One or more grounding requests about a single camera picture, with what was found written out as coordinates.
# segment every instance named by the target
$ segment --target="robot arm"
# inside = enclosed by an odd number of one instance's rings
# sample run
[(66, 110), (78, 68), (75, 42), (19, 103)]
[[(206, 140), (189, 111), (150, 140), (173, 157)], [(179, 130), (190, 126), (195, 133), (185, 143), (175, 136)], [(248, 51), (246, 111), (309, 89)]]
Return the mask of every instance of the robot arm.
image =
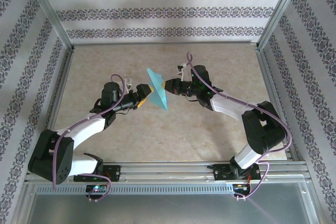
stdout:
[[(202, 65), (194, 66), (194, 68), (202, 79), (212, 86), (206, 68)], [(176, 95), (186, 97), (195, 95), (201, 106), (242, 120), (248, 143), (230, 160), (230, 172), (236, 178), (243, 177), (259, 158), (285, 139), (285, 129), (276, 120), (259, 110), (243, 106), (214, 93), (197, 78), (193, 69), (191, 70), (191, 76), (192, 81), (182, 81), (180, 78), (175, 78), (166, 81), (163, 87), (166, 91)], [(218, 92), (226, 94), (223, 90), (212, 87)], [(278, 117), (270, 102), (264, 101), (257, 106)]]
[[(121, 102), (111, 111), (97, 116), (89, 121), (83, 122), (72, 131), (69, 131), (58, 147), (56, 164), (56, 184), (62, 183), (68, 176), (79, 174), (101, 175), (103, 160), (89, 153), (74, 155), (74, 149), (82, 142), (96, 133), (109, 127), (116, 119), (116, 112), (124, 110), (136, 110), (145, 101), (147, 96), (153, 92), (152, 87), (147, 84), (140, 84), (137, 91), (130, 90), (124, 95)], [(106, 109), (112, 107), (120, 98), (121, 90), (117, 83), (108, 82), (104, 85), (101, 99), (94, 104), (93, 109), (85, 118), (90, 118)], [(67, 131), (68, 128), (51, 131), (44, 130), (35, 146), (32, 157), (28, 164), (28, 170), (49, 181), (52, 181), (53, 155), (56, 141)]]

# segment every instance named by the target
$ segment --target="black bracket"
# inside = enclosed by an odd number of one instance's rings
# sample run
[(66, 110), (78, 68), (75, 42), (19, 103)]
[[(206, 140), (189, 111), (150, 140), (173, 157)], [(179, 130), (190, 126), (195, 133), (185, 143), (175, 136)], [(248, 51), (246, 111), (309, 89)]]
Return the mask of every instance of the black bracket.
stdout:
[(241, 180), (247, 179), (247, 174), (251, 176), (251, 180), (260, 180), (260, 170), (257, 164), (251, 165), (248, 169), (244, 171), (244, 173), (240, 174), (237, 177), (230, 169), (230, 164), (214, 164), (209, 165), (208, 169), (213, 170), (215, 181), (217, 180)]
[[(120, 165), (103, 165), (103, 171), (101, 175), (108, 177), (112, 182), (119, 182), (120, 178)], [(74, 176), (74, 182), (103, 182), (106, 180), (99, 177), (91, 176)]]

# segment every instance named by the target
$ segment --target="cyan plastic piece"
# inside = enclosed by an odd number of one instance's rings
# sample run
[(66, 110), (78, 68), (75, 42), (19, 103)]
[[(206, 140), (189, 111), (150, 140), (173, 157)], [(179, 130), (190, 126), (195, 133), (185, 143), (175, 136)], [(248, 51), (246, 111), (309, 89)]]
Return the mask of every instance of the cyan plastic piece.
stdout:
[(153, 93), (149, 97), (150, 101), (164, 110), (167, 110), (167, 98), (165, 90), (162, 87), (164, 82), (162, 76), (158, 73), (155, 73), (150, 68), (147, 68), (147, 73), (152, 80), (149, 85), (154, 89)]

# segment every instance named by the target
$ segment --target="beige floor panel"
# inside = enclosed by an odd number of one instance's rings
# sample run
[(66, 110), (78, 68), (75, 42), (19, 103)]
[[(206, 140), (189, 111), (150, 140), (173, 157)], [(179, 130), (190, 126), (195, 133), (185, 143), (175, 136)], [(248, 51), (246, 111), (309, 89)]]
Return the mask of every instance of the beige floor panel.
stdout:
[[(77, 46), (55, 129), (86, 116), (111, 74), (132, 77), (134, 88), (150, 82), (147, 68), (164, 80), (177, 78), (176, 66), (186, 62), (187, 51), (193, 54), (195, 65), (205, 65), (214, 86), (246, 101), (268, 100), (252, 45)], [(229, 160), (247, 143), (240, 121), (182, 96), (167, 93), (167, 104), (164, 111), (146, 101), (136, 111), (117, 115), (109, 128), (86, 140), (75, 153), (89, 152), (106, 162), (214, 161)], [(286, 155), (280, 152), (269, 158), (286, 159)]]

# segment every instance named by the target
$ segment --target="patterned wallpaper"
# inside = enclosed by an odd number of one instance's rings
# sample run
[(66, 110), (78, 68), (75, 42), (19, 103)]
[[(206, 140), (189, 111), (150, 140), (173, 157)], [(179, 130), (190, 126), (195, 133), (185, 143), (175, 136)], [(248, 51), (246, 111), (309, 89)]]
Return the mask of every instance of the patterned wallpaper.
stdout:
[(336, 222), (336, 0), (291, 0), (264, 48), (298, 154)]
[(278, 0), (50, 0), (72, 43), (257, 42)]
[(67, 52), (37, 0), (0, 0), (0, 52), (3, 224), (11, 222), (33, 146), (48, 124)]

